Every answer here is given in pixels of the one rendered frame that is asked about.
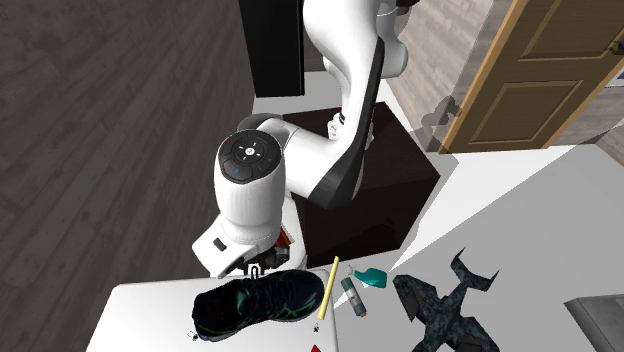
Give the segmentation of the grey tube with orange tip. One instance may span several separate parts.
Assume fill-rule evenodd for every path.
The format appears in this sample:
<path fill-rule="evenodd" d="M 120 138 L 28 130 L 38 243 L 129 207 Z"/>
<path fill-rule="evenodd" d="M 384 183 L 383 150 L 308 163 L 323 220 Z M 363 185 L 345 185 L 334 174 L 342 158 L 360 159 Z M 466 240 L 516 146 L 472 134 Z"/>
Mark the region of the grey tube with orange tip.
<path fill-rule="evenodd" d="M 347 295 L 347 299 L 355 315 L 365 317 L 367 315 L 367 310 L 352 280 L 349 277 L 346 277 L 340 281 L 340 284 Z"/>

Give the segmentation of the dark camouflage toy aeroplane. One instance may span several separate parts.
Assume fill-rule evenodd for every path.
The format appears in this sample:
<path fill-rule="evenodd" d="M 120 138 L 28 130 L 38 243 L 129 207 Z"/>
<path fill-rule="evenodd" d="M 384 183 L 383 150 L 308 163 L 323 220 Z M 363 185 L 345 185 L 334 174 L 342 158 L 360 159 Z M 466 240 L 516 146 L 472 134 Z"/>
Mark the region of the dark camouflage toy aeroplane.
<path fill-rule="evenodd" d="M 393 285 L 410 321 L 418 319 L 425 326 L 422 340 L 412 352 L 438 352 L 443 345 L 454 352 L 501 352 L 478 320 L 461 313 L 468 289 L 487 292 L 498 272 L 491 278 L 472 273 L 454 256 L 450 268 L 459 284 L 446 296 L 440 297 L 435 286 L 407 274 L 396 275 Z"/>

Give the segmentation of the teal curved object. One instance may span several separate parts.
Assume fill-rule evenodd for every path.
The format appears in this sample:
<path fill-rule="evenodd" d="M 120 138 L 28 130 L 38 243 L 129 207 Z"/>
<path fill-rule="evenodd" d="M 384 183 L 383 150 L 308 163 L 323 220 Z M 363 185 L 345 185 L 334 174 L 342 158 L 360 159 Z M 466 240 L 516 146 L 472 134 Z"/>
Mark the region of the teal curved object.
<path fill-rule="evenodd" d="M 387 286 L 387 273 L 377 268 L 368 268 L 365 271 L 355 270 L 353 275 L 368 286 L 376 288 L 385 288 Z"/>

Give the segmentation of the black shoe with green lines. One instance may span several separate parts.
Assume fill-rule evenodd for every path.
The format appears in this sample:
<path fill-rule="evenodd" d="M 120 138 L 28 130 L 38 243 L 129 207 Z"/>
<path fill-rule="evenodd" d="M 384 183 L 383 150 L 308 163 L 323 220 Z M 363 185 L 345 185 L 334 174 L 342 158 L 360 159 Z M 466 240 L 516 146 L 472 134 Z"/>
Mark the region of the black shoe with green lines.
<path fill-rule="evenodd" d="M 233 279 L 198 294 L 191 317 L 200 339 L 218 342 L 266 321 L 305 319 L 321 306 L 324 293 L 322 279 L 304 270 Z"/>

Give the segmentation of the yellow stick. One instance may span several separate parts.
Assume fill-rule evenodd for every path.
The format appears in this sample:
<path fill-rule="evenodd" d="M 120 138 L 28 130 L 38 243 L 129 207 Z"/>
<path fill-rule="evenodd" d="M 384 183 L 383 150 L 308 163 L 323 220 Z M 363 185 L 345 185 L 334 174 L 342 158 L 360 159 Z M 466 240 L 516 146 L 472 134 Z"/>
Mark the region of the yellow stick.
<path fill-rule="evenodd" d="M 326 316 L 326 312 L 327 312 L 329 301 L 332 295 L 332 288 L 333 288 L 333 284 L 335 281 L 335 276 L 337 273 L 339 262 L 340 262 L 340 258 L 338 256 L 335 256 L 333 263 L 332 263 L 331 271 L 329 273 L 329 278 L 327 280 L 327 284 L 325 287 L 323 300 L 322 300 L 322 303 L 321 303 L 321 306 L 319 308 L 319 312 L 317 315 L 317 318 L 319 320 L 323 320 Z"/>

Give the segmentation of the grey box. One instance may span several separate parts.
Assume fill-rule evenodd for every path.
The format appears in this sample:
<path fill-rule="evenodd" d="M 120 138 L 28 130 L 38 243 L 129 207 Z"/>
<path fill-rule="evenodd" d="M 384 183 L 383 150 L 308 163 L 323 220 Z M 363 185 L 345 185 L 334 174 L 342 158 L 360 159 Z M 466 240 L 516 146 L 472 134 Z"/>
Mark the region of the grey box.
<path fill-rule="evenodd" d="M 596 352 L 624 352 L 624 294 L 579 297 L 564 305 Z"/>

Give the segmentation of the brown wooden door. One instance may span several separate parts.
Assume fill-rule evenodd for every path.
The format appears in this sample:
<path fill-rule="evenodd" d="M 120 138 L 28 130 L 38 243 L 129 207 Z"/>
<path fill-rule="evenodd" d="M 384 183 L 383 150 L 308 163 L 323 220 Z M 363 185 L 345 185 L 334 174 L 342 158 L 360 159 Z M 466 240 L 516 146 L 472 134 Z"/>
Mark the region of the brown wooden door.
<path fill-rule="evenodd" d="M 624 68 L 624 0 L 513 0 L 442 154 L 549 147 Z"/>

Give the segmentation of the black upright panel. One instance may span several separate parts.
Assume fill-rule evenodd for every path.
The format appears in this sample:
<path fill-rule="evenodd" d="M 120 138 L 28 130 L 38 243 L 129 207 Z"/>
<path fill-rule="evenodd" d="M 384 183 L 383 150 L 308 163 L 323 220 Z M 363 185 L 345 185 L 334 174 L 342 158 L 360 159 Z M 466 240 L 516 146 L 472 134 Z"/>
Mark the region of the black upright panel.
<path fill-rule="evenodd" d="M 238 2 L 255 95 L 303 96 L 303 0 Z"/>

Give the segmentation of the dark maroon robot stand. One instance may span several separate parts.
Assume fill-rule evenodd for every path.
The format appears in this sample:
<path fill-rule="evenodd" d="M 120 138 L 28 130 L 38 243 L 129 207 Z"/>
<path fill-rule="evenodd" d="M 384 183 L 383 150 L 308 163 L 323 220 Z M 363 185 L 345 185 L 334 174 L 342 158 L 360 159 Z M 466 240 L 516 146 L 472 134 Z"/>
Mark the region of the dark maroon robot stand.
<path fill-rule="evenodd" d="M 399 249 L 440 179 L 386 103 L 375 105 L 372 124 L 361 185 L 348 205 L 326 211 L 292 196 L 309 268 Z"/>

